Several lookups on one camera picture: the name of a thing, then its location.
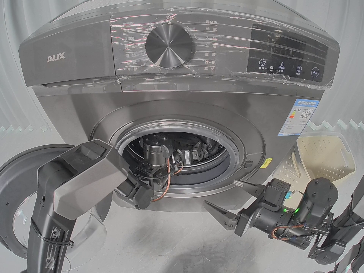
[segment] black cable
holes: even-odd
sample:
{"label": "black cable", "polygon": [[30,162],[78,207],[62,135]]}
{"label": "black cable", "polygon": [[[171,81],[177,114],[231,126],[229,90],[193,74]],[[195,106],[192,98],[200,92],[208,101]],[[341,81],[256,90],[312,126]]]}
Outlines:
{"label": "black cable", "polygon": [[352,225],[344,225],[344,226],[337,226],[337,225],[335,225],[334,223],[332,223],[332,225],[334,226],[334,227],[336,227],[337,229],[345,229],[345,228],[349,228],[349,227],[352,227],[352,226],[362,226],[362,228],[361,229],[363,229],[364,228],[364,221],[362,221],[362,222],[359,222],[359,223],[357,223],[357,222],[355,222],[354,220],[353,220],[353,217],[350,215],[350,219],[354,222]]}
{"label": "black cable", "polygon": [[51,239],[47,239],[47,238],[43,237],[43,235],[41,234],[41,232],[38,229],[37,225],[35,224],[33,218],[30,219],[30,223],[31,223],[31,225],[33,227],[33,230],[36,232],[37,236],[39,237],[39,239],[41,239],[43,242],[51,244],[51,245],[55,245],[57,247],[71,247],[71,248],[73,248],[75,243],[72,242],[72,241],[58,242],[58,241],[53,241]]}

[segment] paper label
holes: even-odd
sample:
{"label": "paper label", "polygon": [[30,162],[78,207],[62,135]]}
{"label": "paper label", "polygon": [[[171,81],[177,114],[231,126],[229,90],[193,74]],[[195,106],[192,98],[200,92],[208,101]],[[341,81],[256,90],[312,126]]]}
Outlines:
{"label": "paper label", "polygon": [[260,169],[265,169],[266,167],[268,167],[268,165],[271,163],[271,161],[273,160],[273,158],[268,158],[265,159],[263,165],[260,167]]}
{"label": "paper label", "polygon": [[184,152],[184,161],[186,162],[186,165],[191,165],[190,153],[188,151]]}
{"label": "paper label", "polygon": [[86,1],[72,9],[70,9],[66,13],[63,13],[61,16],[56,18],[54,21],[57,21],[58,19],[61,19],[61,18],[71,16],[73,14],[89,11],[92,9],[121,4],[121,3],[134,2],[134,1],[144,1],[144,0],[89,0],[89,1]]}
{"label": "paper label", "polygon": [[278,135],[300,135],[319,102],[319,100],[296,99]]}
{"label": "paper label", "polygon": [[[51,232],[51,237],[49,238],[51,241],[59,241],[59,237],[61,235],[61,228],[53,228]],[[48,245],[47,259],[45,260],[45,266],[48,269],[54,270],[54,265],[56,263],[56,253],[58,247],[56,245]]]}

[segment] washing machine door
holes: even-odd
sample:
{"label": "washing machine door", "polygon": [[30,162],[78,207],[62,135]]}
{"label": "washing machine door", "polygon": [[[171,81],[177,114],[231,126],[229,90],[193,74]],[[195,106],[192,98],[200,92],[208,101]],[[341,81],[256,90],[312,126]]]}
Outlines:
{"label": "washing machine door", "polygon": [[[22,152],[0,168],[0,243],[15,255],[27,258],[31,216],[38,190],[38,167],[66,152],[72,145],[51,144]],[[67,250],[72,268],[83,265],[102,248],[106,239],[103,225],[111,205],[111,194],[77,219],[73,248]]]}
{"label": "washing machine door", "polygon": [[[145,96],[143,93],[128,95],[134,98]],[[148,209],[200,211],[203,199],[213,201],[216,197],[223,201],[226,208],[241,207],[247,199],[241,191],[235,192],[232,182],[253,175],[261,166],[265,142],[259,130],[241,114],[201,102],[201,99],[191,101],[175,97],[174,100],[157,100],[157,95],[148,96],[156,97],[155,100],[140,100],[105,116],[94,129],[92,137],[113,145],[131,166],[133,161],[138,161],[135,158],[143,160],[139,141],[148,134],[197,135],[223,147],[214,158],[186,166],[180,174],[173,176],[165,199],[152,203]],[[246,96],[249,95],[241,94],[240,101],[244,102]],[[155,191],[156,196],[161,194],[162,191]],[[117,194],[114,200],[124,206]]]}

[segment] laundry basket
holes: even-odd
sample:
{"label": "laundry basket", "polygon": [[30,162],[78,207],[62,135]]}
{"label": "laundry basket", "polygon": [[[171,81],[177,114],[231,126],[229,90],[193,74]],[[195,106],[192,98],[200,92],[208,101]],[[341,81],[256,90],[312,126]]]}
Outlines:
{"label": "laundry basket", "polygon": [[342,134],[309,133],[297,139],[273,178],[291,184],[295,193],[284,205],[296,208],[312,179],[324,177],[338,186],[354,172],[354,158]]}

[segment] energy label sticker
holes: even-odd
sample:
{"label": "energy label sticker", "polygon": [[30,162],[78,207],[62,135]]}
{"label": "energy label sticker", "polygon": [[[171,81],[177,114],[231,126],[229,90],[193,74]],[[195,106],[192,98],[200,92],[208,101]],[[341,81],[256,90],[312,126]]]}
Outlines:
{"label": "energy label sticker", "polygon": [[296,99],[278,135],[300,135],[319,102],[319,100]]}

